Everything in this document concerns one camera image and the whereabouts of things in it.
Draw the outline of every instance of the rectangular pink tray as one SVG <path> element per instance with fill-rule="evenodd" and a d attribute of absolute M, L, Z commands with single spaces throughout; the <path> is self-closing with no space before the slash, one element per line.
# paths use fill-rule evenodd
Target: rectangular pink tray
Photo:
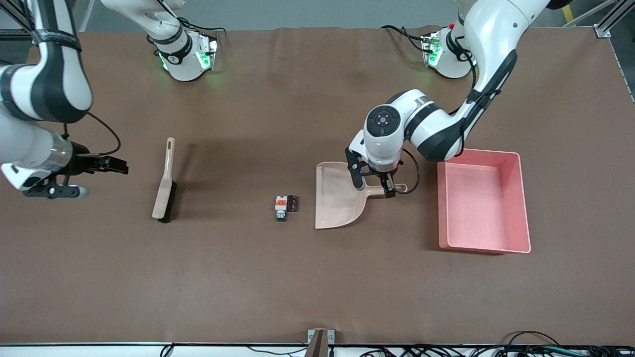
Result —
<path fill-rule="evenodd" d="M 439 246 L 488 253 L 529 253 L 520 156 L 466 149 L 438 164 Z"/>

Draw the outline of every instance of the brown tabletop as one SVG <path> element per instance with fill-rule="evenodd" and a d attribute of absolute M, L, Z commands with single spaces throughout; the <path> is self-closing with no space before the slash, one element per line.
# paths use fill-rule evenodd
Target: brown tabletop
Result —
<path fill-rule="evenodd" d="M 635 108 L 607 39 L 530 29 L 503 93 L 467 141 L 520 153 L 532 252 L 438 248 L 436 165 L 420 189 L 316 231 L 315 165 L 343 161 L 368 111 L 419 88 L 447 110 L 470 79 L 423 67 L 384 30 L 221 36 L 217 71 L 165 73 L 145 34 L 82 34 L 93 112 L 128 176 L 82 175 L 85 200 L 27 199 L 0 180 L 0 340 L 635 344 Z M 91 118 L 70 126 L 114 145 Z M 176 219 L 150 217 L 177 140 Z M 406 163 L 398 180 L 411 184 Z M 300 212 L 274 219 L 274 198 Z"/>

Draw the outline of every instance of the robotic arm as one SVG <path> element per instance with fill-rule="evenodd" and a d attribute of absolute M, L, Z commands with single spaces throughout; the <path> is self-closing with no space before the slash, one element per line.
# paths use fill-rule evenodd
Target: robotic arm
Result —
<path fill-rule="evenodd" d="M 172 9 L 186 0 L 102 0 L 148 33 L 148 41 L 158 48 L 163 68 L 177 81 L 193 81 L 212 70 L 217 40 L 194 29 L 184 29 Z"/>
<path fill-rule="evenodd" d="M 81 47 L 65 0 L 28 0 L 35 20 L 36 65 L 0 67 L 0 163 L 9 182 L 26 196 L 83 198 L 85 187 L 68 185 L 88 172 L 128 173 L 126 162 L 89 154 L 80 144 L 40 127 L 38 121 L 71 124 L 90 109 L 93 95 Z M 55 178 L 66 177 L 63 185 Z"/>
<path fill-rule="evenodd" d="M 386 196 L 394 196 L 392 175 L 401 163 L 405 140 L 414 144 L 429 161 L 446 161 L 462 150 L 470 131 L 500 93 L 513 70 L 520 37 L 549 4 L 549 0 L 455 2 L 460 8 L 460 21 L 454 29 L 446 31 L 447 36 L 442 36 L 439 46 L 450 52 L 445 56 L 450 61 L 442 63 L 442 58 L 435 60 L 450 72 L 455 69 L 454 73 L 460 77 L 460 73 L 465 71 L 457 67 L 465 67 L 462 62 L 470 58 L 460 58 L 458 54 L 467 56 L 469 49 L 471 59 L 478 63 L 476 85 L 454 115 L 442 110 L 419 90 L 398 93 L 386 104 L 373 108 L 366 118 L 364 129 L 346 149 L 349 171 L 357 189 L 364 189 L 363 176 L 378 175 Z M 459 46 L 460 52 L 447 48 L 451 46 Z M 364 166 L 368 166 L 368 171 L 362 171 Z"/>

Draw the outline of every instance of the dustpan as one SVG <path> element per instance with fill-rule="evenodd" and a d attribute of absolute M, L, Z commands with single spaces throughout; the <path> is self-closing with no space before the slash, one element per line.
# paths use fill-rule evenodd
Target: dustpan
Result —
<path fill-rule="evenodd" d="M 347 163 L 328 161 L 316 166 L 316 229 L 345 226 L 355 221 L 366 206 L 366 199 L 384 195 L 382 186 L 361 191 L 353 186 Z M 395 185 L 404 192 L 408 186 Z"/>

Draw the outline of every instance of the brush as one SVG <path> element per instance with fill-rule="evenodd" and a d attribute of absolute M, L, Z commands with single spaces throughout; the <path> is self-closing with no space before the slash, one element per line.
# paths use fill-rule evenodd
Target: brush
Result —
<path fill-rule="evenodd" d="M 177 183 L 172 181 L 172 162 L 174 161 L 174 138 L 168 138 L 165 149 L 165 170 L 159 184 L 157 200 L 154 202 L 152 218 L 161 223 L 169 223 L 172 206 L 177 196 Z"/>

